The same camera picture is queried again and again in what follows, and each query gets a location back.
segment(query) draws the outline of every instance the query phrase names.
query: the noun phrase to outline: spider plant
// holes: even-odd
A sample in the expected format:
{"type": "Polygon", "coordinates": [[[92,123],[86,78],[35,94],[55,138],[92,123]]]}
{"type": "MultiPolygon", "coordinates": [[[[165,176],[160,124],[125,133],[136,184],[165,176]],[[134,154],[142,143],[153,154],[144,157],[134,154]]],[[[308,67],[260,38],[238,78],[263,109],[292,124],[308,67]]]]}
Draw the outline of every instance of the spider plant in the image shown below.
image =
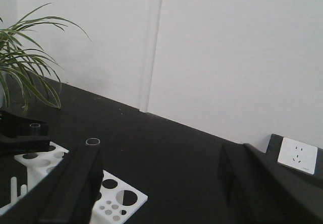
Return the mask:
{"type": "Polygon", "coordinates": [[[29,12],[17,23],[7,29],[0,29],[0,83],[4,89],[6,106],[10,106],[10,90],[6,82],[6,75],[14,79],[24,98],[24,112],[27,112],[29,100],[36,96],[48,106],[61,108],[58,92],[45,78],[44,72],[54,75],[61,90],[61,80],[51,65],[58,65],[43,48],[27,34],[40,25],[50,25],[63,30],[68,25],[74,25],[86,32],[72,21],[57,16],[45,16],[37,19],[27,19],[32,13],[47,6],[44,4],[29,12]],[[23,42],[28,42],[32,48],[25,48],[23,42]]]}

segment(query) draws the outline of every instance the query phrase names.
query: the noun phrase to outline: black table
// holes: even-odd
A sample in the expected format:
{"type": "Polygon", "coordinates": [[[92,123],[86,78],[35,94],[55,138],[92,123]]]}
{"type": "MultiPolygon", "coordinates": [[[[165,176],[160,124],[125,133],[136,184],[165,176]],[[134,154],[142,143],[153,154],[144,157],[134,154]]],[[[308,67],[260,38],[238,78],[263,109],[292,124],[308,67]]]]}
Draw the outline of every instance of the black table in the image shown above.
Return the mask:
{"type": "MultiPolygon", "coordinates": [[[[19,89],[10,111],[21,113],[19,89]]],[[[63,85],[62,109],[32,102],[27,117],[47,121],[52,141],[71,149],[101,140],[104,169],[148,196],[126,223],[226,223],[217,179],[222,138],[63,85]]]]}

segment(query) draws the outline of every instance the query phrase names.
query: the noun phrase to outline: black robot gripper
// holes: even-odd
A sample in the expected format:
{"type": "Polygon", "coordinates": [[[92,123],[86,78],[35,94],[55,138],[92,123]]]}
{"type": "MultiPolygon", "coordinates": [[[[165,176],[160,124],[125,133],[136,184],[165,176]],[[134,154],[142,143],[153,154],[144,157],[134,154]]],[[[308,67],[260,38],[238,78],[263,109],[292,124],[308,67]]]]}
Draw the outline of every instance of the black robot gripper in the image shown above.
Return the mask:
{"type": "Polygon", "coordinates": [[[48,124],[0,110],[0,157],[49,151],[48,124]]]}

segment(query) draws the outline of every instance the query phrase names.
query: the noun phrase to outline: green leaf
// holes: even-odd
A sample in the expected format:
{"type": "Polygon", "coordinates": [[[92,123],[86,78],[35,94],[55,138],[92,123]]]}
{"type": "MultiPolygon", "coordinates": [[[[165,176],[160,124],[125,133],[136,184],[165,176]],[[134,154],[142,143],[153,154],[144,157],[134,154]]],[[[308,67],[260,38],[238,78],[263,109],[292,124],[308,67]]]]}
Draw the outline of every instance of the green leaf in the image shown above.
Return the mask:
{"type": "Polygon", "coordinates": [[[31,12],[29,12],[27,15],[25,15],[23,18],[21,18],[17,23],[21,22],[23,19],[27,18],[29,15],[31,15],[32,13],[34,13],[35,11],[39,10],[40,8],[44,7],[44,6],[47,6],[49,4],[52,4],[52,3],[46,3],[42,6],[39,6],[37,7],[36,9],[32,10],[31,12]]]}

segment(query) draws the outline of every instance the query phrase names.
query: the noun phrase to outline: white wall socket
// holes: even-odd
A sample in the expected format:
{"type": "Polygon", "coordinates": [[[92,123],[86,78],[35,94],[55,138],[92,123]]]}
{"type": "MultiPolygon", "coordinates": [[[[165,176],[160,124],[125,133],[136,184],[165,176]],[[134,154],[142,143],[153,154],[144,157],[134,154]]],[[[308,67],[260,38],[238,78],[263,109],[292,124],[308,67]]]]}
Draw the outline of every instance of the white wall socket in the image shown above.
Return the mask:
{"type": "Polygon", "coordinates": [[[287,137],[283,138],[278,162],[313,175],[315,172],[317,147],[287,137]]]}

